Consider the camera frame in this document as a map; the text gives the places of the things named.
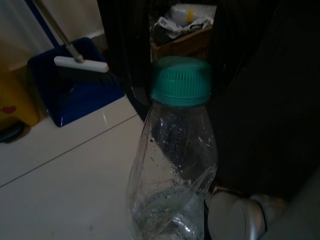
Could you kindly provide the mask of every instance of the bottle neck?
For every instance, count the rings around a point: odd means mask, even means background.
[[[152,108],[154,111],[158,113],[166,112],[169,114],[184,115],[186,113],[193,113],[193,114],[200,113],[205,109],[205,106],[198,105],[198,106],[179,107],[179,106],[169,106],[169,105],[165,105],[165,104],[161,104],[156,101],[153,101]]]

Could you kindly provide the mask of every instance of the tile grout line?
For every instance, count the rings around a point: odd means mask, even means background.
[[[107,129],[107,130],[105,130],[105,131],[103,131],[103,132],[99,133],[98,135],[96,135],[96,136],[93,136],[93,137],[89,138],[88,140],[86,140],[86,141],[84,141],[84,142],[82,142],[82,143],[80,143],[80,144],[78,144],[78,145],[74,146],[73,148],[71,148],[71,149],[69,149],[69,150],[67,150],[67,151],[65,151],[65,152],[63,152],[63,153],[61,153],[61,154],[60,154],[60,155],[58,155],[58,156],[55,156],[54,158],[52,158],[52,159],[50,159],[50,160],[48,160],[48,161],[46,161],[46,162],[44,162],[44,163],[40,164],[39,166],[36,166],[35,168],[33,168],[33,169],[31,169],[31,170],[29,170],[29,171],[25,172],[24,174],[22,174],[22,175],[20,175],[20,176],[17,176],[16,178],[14,178],[14,179],[12,179],[12,180],[10,180],[10,181],[8,181],[8,182],[4,183],[3,185],[1,185],[1,186],[0,186],[0,188],[2,188],[2,187],[4,187],[4,186],[6,186],[6,185],[8,185],[8,184],[10,184],[10,183],[12,183],[12,182],[14,182],[15,180],[18,180],[19,178],[21,178],[21,177],[23,177],[23,176],[25,176],[25,175],[27,175],[27,174],[29,174],[29,173],[33,172],[34,170],[36,170],[36,169],[38,169],[38,168],[40,168],[40,167],[42,167],[42,166],[46,165],[47,163],[50,163],[51,161],[53,161],[53,160],[55,160],[55,159],[57,159],[57,158],[61,157],[62,155],[64,155],[64,154],[66,154],[66,153],[68,153],[68,152],[70,152],[70,151],[72,151],[72,150],[76,149],[77,147],[80,147],[81,145],[83,145],[83,144],[85,144],[85,143],[87,143],[87,142],[91,141],[92,139],[95,139],[96,137],[98,137],[98,136],[100,136],[100,135],[102,135],[102,134],[104,134],[104,133],[108,132],[109,130],[114,129],[115,127],[117,127],[117,126],[119,126],[119,125],[121,125],[121,124],[125,123],[126,121],[129,121],[130,119],[133,119],[133,118],[134,118],[134,117],[136,117],[137,115],[138,115],[138,114],[135,114],[135,115],[133,115],[133,116],[129,117],[128,119],[126,119],[126,120],[124,120],[124,121],[122,121],[122,122],[120,122],[120,123],[118,123],[118,124],[114,125],[113,127],[111,127],[111,128],[109,128],[109,129]]]

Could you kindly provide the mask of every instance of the white tile floor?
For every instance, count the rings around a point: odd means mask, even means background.
[[[129,240],[125,190],[143,122],[128,99],[62,128],[45,121],[0,146],[0,239]]]

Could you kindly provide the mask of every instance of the red sticker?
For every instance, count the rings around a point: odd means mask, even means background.
[[[2,111],[6,114],[12,114],[16,110],[16,106],[3,107]]]

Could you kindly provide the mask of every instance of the green bottle cap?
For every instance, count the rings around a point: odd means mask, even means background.
[[[152,63],[151,98],[161,104],[191,107],[211,92],[211,66],[194,57],[166,56]]]

